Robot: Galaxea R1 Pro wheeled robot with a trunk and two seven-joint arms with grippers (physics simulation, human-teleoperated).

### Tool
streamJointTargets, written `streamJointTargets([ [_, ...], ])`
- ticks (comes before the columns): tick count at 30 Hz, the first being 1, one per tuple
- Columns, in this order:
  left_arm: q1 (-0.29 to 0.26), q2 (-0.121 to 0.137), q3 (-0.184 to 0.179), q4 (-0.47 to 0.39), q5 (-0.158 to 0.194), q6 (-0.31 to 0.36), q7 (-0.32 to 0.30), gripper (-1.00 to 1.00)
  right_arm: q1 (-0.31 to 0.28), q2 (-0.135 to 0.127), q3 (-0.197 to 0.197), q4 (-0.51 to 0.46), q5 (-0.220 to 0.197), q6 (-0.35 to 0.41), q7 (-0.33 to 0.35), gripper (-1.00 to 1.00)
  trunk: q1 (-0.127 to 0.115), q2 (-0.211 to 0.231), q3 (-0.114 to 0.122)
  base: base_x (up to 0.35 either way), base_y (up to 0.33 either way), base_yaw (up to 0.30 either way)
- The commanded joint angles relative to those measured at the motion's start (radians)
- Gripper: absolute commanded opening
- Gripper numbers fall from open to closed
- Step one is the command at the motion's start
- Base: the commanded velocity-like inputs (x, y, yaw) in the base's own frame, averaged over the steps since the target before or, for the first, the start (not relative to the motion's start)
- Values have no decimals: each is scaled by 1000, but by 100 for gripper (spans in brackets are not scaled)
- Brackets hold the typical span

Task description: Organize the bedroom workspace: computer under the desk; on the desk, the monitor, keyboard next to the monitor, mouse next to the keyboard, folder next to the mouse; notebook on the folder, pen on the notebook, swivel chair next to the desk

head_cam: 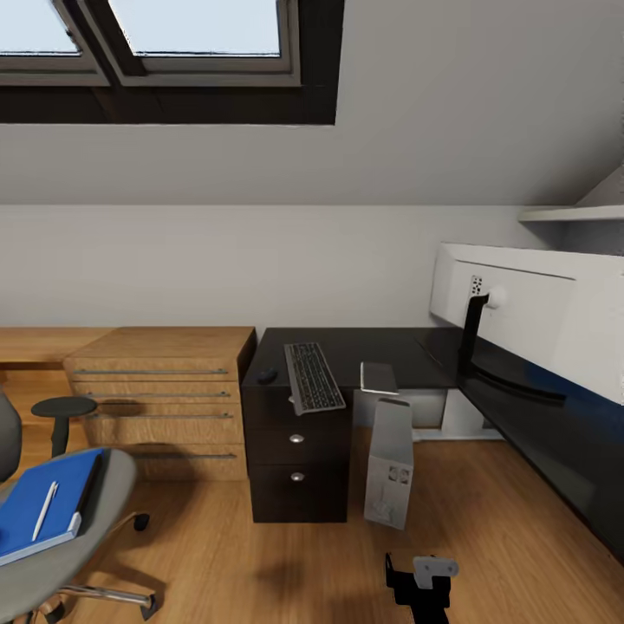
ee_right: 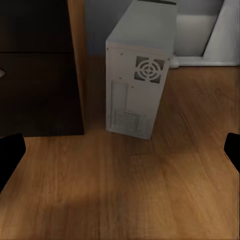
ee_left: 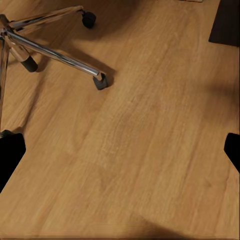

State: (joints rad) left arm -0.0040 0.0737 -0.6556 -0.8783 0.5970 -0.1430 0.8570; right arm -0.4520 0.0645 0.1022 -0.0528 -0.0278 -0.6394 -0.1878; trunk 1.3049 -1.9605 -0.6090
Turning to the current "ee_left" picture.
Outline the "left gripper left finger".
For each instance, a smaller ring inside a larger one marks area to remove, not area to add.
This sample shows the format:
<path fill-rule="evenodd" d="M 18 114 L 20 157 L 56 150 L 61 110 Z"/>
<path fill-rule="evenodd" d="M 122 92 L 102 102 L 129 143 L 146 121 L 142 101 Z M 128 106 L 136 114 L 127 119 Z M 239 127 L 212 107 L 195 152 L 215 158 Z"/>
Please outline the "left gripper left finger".
<path fill-rule="evenodd" d="M 26 152 L 22 133 L 0 138 L 0 193 Z"/>

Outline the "swivel chair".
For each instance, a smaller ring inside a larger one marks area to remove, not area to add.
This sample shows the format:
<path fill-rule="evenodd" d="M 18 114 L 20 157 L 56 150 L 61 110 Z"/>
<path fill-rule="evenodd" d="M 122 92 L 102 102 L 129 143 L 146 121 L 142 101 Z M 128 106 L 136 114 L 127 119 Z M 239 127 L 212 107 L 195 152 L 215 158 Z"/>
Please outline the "swivel chair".
<path fill-rule="evenodd" d="M 82 13 L 82 23 L 85 27 L 92 28 L 94 26 L 96 16 L 92 12 L 85 12 L 82 4 L 66 7 L 18 21 L 9 21 L 5 14 L 0 14 L 0 125 L 9 52 L 11 52 L 11 54 L 31 73 L 38 69 L 38 64 L 30 56 L 26 48 L 92 75 L 93 81 L 98 90 L 109 86 L 105 74 L 101 73 L 99 70 L 23 37 L 28 33 L 31 33 L 77 12 Z M 15 133 L 9 130 L 4 130 L 3 132 L 0 132 L 0 139 L 11 135 L 15 135 Z"/>

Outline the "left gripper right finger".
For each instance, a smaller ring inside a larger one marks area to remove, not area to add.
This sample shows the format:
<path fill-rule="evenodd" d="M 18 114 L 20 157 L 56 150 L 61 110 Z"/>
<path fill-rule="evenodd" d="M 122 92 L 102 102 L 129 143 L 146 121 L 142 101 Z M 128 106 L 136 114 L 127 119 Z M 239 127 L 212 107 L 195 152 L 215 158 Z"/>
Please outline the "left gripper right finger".
<path fill-rule="evenodd" d="M 228 133 L 224 151 L 240 173 L 240 135 Z"/>

